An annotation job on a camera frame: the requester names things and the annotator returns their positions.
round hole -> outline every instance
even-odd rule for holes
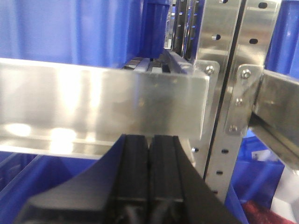
[[[222,172],[221,170],[218,170],[218,171],[216,172],[216,174],[217,174],[217,175],[222,175],[223,172]]]
[[[250,39],[249,43],[251,43],[251,44],[257,44],[258,40],[257,39]]]
[[[222,154],[228,154],[229,150],[228,149],[223,149],[221,150]]]
[[[268,4],[266,2],[261,2],[260,4],[258,4],[259,8],[266,8],[268,6]]]
[[[217,40],[220,40],[221,36],[219,34],[213,34],[212,35],[212,40],[213,41],[217,41]]]

slotted hole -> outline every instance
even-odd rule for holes
[[[249,43],[251,43],[251,44],[257,44],[257,43],[258,43],[258,40],[252,38],[252,39],[249,40]]]
[[[223,150],[221,150],[221,153],[222,153],[222,154],[228,154],[228,153],[229,153],[229,150],[228,150],[228,149],[223,149]]]
[[[259,8],[266,8],[266,7],[268,7],[268,4],[267,4],[267,2],[261,2],[260,4],[258,4],[258,7]]]
[[[216,174],[217,174],[217,175],[222,175],[223,172],[222,172],[221,170],[218,170],[218,171],[216,172]]]

metal plate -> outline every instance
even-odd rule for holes
[[[241,0],[229,0],[225,4],[217,0],[206,0],[204,13],[201,18],[201,26],[198,24],[196,27],[196,29],[200,28],[199,41],[197,49],[192,51],[191,61],[194,65],[196,65],[198,60],[216,61],[220,65],[219,74],[216,76],[215,80],[216,86],[213,88],[213,92],[211,92],[212,100],[208,103],[210,112],[205,119],[201,140],[190,141],[191,148],[194,147],[199,149],[199,151],[193,155],[195,168],[202,177],[204,176],[206,168],[206,161],[227,69],[228,58],[234,38],[240,4]],[[212,36],[216,34],[221,36],[219,40],[212,39]]]
[[[225,131],[229,135],[246,135],[263,67],[243,64],[237,71]]]
[[[225,127],[227,116],[230,116],[228,113],[232,93],[236,88],[237,71],[242,64],[263,66],[281,4],[280,0],[265,0],[263,2],[267,3],[267,7],[259,8],[260,2],[259,0],[247,0],[240,10],[242,14],[238,21],[240,27],[239,31],[237,30],[235,50],[231,55],[232,62],[227,71],[227,86],[221,102],[221,110],[212,140],[213,145],[209,152],[206,182],[212,190],[218,192],[218,198],[223,202],[242,141],[241,135],[228,134]]]
[[[208,82],[203,72],[153,74],[0,59],[0,136],[24,152],[72,154],[78,143],[82,151],[76,153],[89,155],[102,151],[84,150],[87,145],[111,145],[122,133],[199,138]],[[30,141],[24,145],[24,139]]]

blue plastic bin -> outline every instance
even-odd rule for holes
[[[299,1],[282,2],[265,67],[299,78]]]
[[[11,154],[0,162],[0,191],[5,188],[34,158],[34,155]]]
[[[253,200],[269,209],[285,167],[280,161],[252,159],[253,152],[266,149],[257,137],[246,138],[235,164],[225,205],[243,224],[248,221],[241,204]]]
[[[169,0],[147,0],[140,57],[159,58],[164,49]]]
[[[120,68],[140,51],[144,0],[1,0],[0,57]]]
[[[0,191],[0,223],[11,224],[26,200],[90,167],[95,160],[37,156]]]

metal beam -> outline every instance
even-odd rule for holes
[[[0,145],[86,157],[122,133],[200,138],[209,82],[200,70],[170,75],[0,59]]]
[[[299,170],[299,81],[272,71],[263,72],[254,113],[265,123],[265,129],[282,142],[286,149],[296,156],[282,155],[272,144],[271,149],[292,169]]]

